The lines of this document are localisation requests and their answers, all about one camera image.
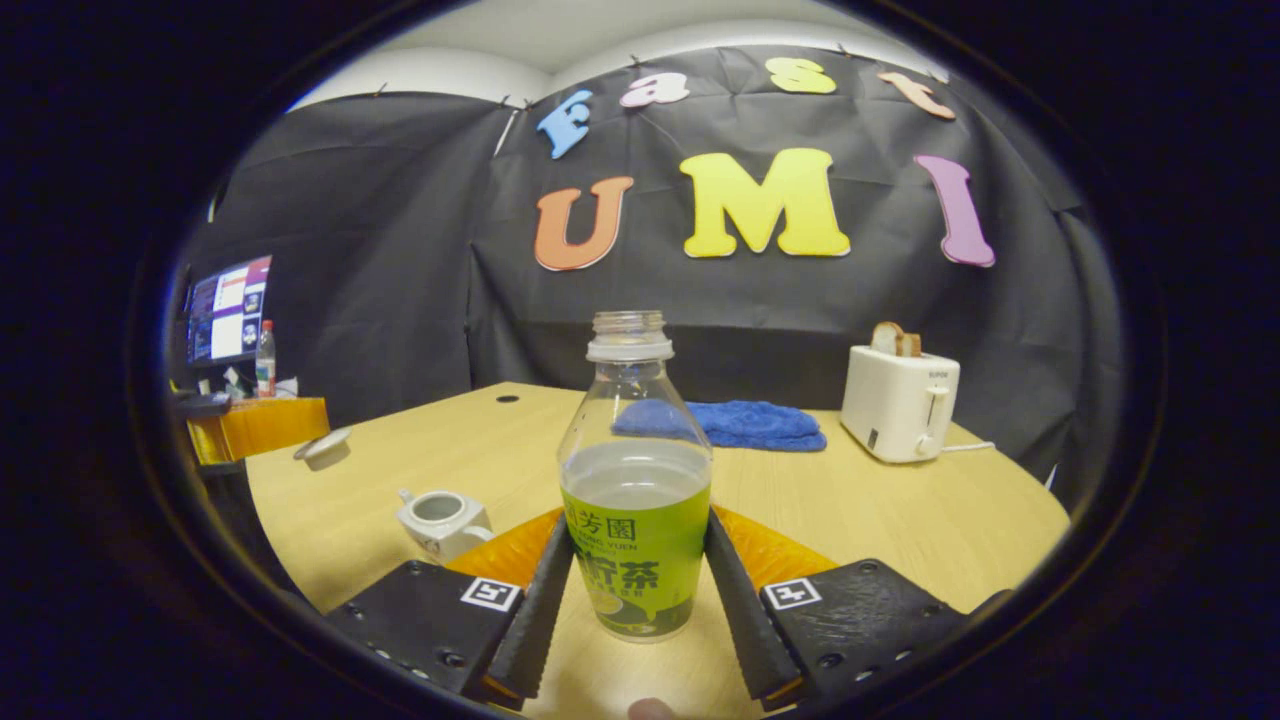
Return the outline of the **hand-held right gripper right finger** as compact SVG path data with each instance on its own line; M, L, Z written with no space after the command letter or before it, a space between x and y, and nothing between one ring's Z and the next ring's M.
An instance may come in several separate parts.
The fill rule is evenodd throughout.
M887 562L836 564L721 506L705 556L745 687L767 711L863 696L970 620Z

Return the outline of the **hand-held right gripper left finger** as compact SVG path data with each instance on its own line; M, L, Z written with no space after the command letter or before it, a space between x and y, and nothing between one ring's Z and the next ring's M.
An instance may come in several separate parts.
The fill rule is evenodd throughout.
M445 566L402 562L326 620L417 682L518 712L538 697L572 557L553 509Z

